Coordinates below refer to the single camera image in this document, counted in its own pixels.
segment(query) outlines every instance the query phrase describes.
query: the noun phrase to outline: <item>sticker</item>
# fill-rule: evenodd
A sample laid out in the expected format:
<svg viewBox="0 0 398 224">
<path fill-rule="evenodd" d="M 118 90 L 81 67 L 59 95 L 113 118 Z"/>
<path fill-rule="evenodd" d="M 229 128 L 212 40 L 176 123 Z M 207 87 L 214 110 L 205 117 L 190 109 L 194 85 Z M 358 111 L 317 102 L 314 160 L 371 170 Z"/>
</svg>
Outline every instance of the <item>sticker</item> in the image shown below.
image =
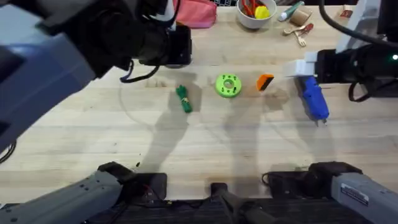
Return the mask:
<svg viewBox="0 0 398 224">
<path fill-rule="evenodd" d="M 341 184 L 341 193 L 351 197 L 352 199 L 358 201 L 359 203 L 369 206 L 369 197 L 362 192 L 350 187 L 346 184 Z"/>
</svg>

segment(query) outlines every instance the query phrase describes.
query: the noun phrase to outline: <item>pink pouch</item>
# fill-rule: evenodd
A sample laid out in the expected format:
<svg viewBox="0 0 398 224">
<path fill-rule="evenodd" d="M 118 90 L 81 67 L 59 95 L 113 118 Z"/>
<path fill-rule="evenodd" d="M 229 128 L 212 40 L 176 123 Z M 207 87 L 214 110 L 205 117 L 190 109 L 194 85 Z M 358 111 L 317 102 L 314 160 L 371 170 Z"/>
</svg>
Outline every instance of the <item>pink pouch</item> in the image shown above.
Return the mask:
<svg viewBox="0 0 398 224">
<path fill-rule="evenodd" d="M 190 28 L 209 28 L 216 21 L 217 5 L 209 0 L 179 0 L 177 22 Z"/>
</svg>

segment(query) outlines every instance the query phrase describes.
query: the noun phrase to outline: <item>wooden table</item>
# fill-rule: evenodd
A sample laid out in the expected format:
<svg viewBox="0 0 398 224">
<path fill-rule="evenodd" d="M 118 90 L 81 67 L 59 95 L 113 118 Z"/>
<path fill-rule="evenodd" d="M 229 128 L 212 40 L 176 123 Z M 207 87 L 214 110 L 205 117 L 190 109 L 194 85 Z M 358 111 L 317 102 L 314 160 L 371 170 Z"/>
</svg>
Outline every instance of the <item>wooden table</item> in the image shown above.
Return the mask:
<svg viewBox="0 0 398 224">
<path fill-rule="evenodd" d="M 203 198 L 212 182 L 227 182 L 242 196 L 263 196 L 261 173 L 318 161 L 348 162 L 398 191 L 396 99 L 352 103 L 346 85 L 323 85 L 330 118 L 317 127 L 293 80 L 282 77 L 283 63 L 305 51 L 333 48 L 340 36 L 313 9 L 315 28 L 304 49 L 293 36 L 281 36 L 287 23 L 274 18 L 270 28 L 249 32 L 238 25 L 234 7 L 219 7 L 212 28 L 192 31 L 190 66 L 161 68 L 150 80 L 130 85 L 119 82 L 124 71 L 111 70 L 20 137 L 15 154 L 0 165 L 0 202 L 25 202 L 109 161 L 166 172 L 169 198 Z M 328 12 L 334 16 L 340 9 Z M 134 74 L 151 69 L 137 66 Z M 243 80 L 235 99 L 214 91 L 215 78 L 224 72 Z M 254 85 L 263 73 L 275 79 L 261 95 Z M 190 92 L 190 115 L 175 94 L 177 84 Z"/>
</svg>

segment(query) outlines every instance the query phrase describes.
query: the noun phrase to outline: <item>marker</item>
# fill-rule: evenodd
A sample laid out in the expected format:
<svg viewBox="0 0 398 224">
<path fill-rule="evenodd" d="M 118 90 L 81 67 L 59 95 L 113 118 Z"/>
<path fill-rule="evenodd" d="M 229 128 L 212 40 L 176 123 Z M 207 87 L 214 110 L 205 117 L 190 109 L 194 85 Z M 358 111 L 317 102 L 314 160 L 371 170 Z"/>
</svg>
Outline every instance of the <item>marker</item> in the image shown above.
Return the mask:
<svg viewBox="0 0 398 224">
<path fill-rule="evenodd" d="M 282 14 L 279 16 L 278 21 L 279 21 L 279 22 L 283 22 L 283 21 L 285 21 L 286 19 L 292 17 L 294 11 L 296 11 L 296 9 L 297 9 L 299 6 L 303 6 L 303 5 L 305 5 L 305 3 L 304 3 L 303 1 L 299 1 L 298 3 L 294 4 L 292 7 L 286 9 L 286 10 L 285 10 L 284 12 L 282 12 Z"/>
</svg>

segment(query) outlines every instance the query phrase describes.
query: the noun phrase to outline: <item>orange block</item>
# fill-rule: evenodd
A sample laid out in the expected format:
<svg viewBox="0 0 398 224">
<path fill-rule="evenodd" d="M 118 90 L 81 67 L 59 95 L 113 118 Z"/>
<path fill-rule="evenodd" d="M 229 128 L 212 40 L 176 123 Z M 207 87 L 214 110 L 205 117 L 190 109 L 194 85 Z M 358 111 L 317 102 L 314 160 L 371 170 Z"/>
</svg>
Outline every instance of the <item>orange block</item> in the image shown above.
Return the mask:
<svg viewBox="0 0 398 224">
<path fill-rule="evenodd" d="M 274 75 L 271 75 L 271 74 L 261 75 L 256 83 L 257 89 L 259 91 L 264 91 L 273 79 L 274 79 Z"/>
</svg>

